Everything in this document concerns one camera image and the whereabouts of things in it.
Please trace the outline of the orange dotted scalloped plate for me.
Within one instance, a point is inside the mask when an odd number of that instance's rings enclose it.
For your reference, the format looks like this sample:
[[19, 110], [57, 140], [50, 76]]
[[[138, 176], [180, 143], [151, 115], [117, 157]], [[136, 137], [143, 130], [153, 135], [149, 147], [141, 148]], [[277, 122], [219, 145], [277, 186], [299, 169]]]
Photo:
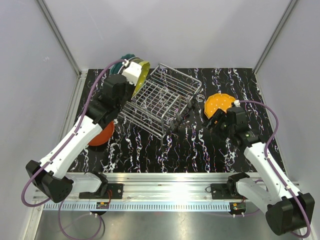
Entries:
[[230, 96], [226, 93], [215, 93], [208, 97], [204, 103], [204, 114], [210, 119], [214, 113], [220, 109], [227, 112], [227, 109], [232, 107], [232, 103], [236, 99], [233, 96]]

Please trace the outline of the white plate green rim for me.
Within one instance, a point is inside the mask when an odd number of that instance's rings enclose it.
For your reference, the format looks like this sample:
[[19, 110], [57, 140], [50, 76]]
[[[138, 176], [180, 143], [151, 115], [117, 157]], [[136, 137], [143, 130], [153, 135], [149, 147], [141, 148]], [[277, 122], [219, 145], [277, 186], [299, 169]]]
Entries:
[[122, 74], [122, 72], [123, 72], [125, 69], [127, 69], [127, 68], [130, 66], [131, 63], [135, 63], [135, 62], [133, 62], [133, 60], [134, 60], [135, 58], [138, 58], [138, 57], [132, 57], [132, 58], [130, 58], [129, 60], [126, 60], [126, 59], [125, 59], [124, 62], [122, 62], [122, 67], [120, 68], [118, 74]]

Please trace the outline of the teal scalloped plate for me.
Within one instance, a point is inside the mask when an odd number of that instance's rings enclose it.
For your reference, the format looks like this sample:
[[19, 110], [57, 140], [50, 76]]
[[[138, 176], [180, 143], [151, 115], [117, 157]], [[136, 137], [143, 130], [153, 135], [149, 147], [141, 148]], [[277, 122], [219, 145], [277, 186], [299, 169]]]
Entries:
[[[133, 54], [133, 53], [127, 53], [126, 55], [122, 56], [121, 59], [123, 60], [129, 60], [131, 58], [134, 58], [136, 55]], [[112, 74], [118, 74], [119, 70], [121, 69], [122, 67], [122, 63], [117, 63], [115, 64], [109, 71], [109, 74], [112, 75]]]

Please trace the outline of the lime green dotted plate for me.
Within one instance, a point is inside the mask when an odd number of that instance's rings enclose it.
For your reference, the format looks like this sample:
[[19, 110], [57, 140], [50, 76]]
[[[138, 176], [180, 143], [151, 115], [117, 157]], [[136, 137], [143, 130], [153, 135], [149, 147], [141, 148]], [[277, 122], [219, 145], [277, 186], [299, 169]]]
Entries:
[[134, 97], [138, 93], [138, 91], [143, 87], [151, 66], [150, 62], [145, 60], [140, 62], [138, 65], [141, 66], [141, 73], [138, 77], [137, 85], [134, 89], [132, 97]]

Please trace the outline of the light green flower plate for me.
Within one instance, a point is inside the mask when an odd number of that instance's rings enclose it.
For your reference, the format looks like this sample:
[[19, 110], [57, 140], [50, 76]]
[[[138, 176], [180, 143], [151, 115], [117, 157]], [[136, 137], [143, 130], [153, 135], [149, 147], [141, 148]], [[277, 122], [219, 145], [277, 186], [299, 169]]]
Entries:
[[135, 62], [135, 63], [137, 63], [137, 64], [139, 64], [140, 62], [142, 62], [143, 60], [141, 59], [141, 58], [139, 58], [139, 57], [137, 57], [137, 58], [135, 58], [134, 60], [133, 60], [133, 62]]

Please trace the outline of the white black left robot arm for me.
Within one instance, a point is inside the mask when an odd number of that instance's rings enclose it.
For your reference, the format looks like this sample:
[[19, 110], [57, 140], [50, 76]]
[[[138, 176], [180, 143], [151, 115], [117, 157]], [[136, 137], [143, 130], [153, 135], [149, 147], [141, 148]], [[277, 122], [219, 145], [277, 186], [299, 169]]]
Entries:
[[90, 193], [97, 199], [107, 195], [108, 180], [104, 174], [90, 172], [75, 176], [67, 171], [83, 149], [117, 118], [131, 100], [137, 84], [137, 77], [108, 76], [102, 89], [89, 95], [81, 116], [62, 141], [39, 162], [28, 162], [25, 168], [30, 181], [49, 200], [60, 203], [73, 193]]

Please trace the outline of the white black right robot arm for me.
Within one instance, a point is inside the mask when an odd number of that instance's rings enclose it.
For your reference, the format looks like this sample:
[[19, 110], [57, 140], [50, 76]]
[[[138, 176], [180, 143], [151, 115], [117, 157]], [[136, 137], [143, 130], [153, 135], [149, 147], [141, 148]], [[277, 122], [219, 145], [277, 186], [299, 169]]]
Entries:
[[276, 235], [306, 228], [303, 237], [307, 238], [311, 233], [315, 200], [310, 193], [302, 193], [281, 171], [268, 151], [267, 142], [250, 129], [246, 111], [241, 107], [230, 107], [226, 111], [217, 109], [203, 127], [214, 131], [222, 140], [230, 139], [253, 164], [265, 185], [262, 188], [247, 173], [236, 173], [226, 182], [228, 196], [251, 201], [264, 213]]

